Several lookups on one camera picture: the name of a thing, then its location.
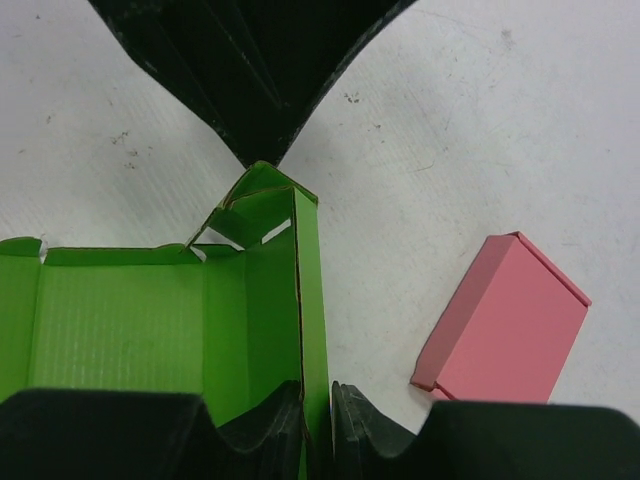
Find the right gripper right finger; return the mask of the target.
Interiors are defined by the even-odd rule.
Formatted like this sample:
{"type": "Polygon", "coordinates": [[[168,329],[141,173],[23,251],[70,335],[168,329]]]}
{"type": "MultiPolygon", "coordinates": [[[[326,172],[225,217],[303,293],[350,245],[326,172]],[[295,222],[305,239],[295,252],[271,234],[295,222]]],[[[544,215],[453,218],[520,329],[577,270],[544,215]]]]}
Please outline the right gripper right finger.
{"type": "Polygon", "coordinates": [[[437,401],[419,433],[332,386],[336,479],[636,479],[639,427],[608,408],[437,401]]]}

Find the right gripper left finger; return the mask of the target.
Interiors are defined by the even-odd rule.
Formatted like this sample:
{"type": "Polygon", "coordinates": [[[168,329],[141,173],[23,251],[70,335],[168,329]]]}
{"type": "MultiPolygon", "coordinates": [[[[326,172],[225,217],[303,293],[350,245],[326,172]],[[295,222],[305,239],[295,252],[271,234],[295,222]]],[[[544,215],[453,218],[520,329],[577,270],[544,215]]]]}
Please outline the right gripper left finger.
{"type": "Polygon", "coordinates": [[[4,479],[294,479],[300,385],[285,381],[222,426],[203,397],[22,390],[1,404],[4,479]]]}

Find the green paper box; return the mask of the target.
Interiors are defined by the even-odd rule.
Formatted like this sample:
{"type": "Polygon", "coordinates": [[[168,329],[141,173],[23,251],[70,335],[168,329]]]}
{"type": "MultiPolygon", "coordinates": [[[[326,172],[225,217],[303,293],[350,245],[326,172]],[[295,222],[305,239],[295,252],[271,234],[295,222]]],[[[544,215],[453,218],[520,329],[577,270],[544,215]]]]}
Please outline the green paper box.
{"type": "Polygon", "coordinates": [[[1,404],[28,389],[187,393],[215,425],[300,385],[294,479],[331,456],[317,197],[249,168],[205,221],[218,243],[1,244],[1,404]]]}

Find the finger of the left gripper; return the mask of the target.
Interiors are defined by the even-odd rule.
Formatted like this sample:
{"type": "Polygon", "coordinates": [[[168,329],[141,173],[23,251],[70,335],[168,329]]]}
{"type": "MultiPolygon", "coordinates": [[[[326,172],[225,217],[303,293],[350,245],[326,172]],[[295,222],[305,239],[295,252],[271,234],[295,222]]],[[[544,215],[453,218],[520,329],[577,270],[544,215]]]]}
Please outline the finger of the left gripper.
{"type": "Polygon", "coordinates": [[[396,0],[92,0],[128,56],[244,167],[278,165],[396,0]]]}

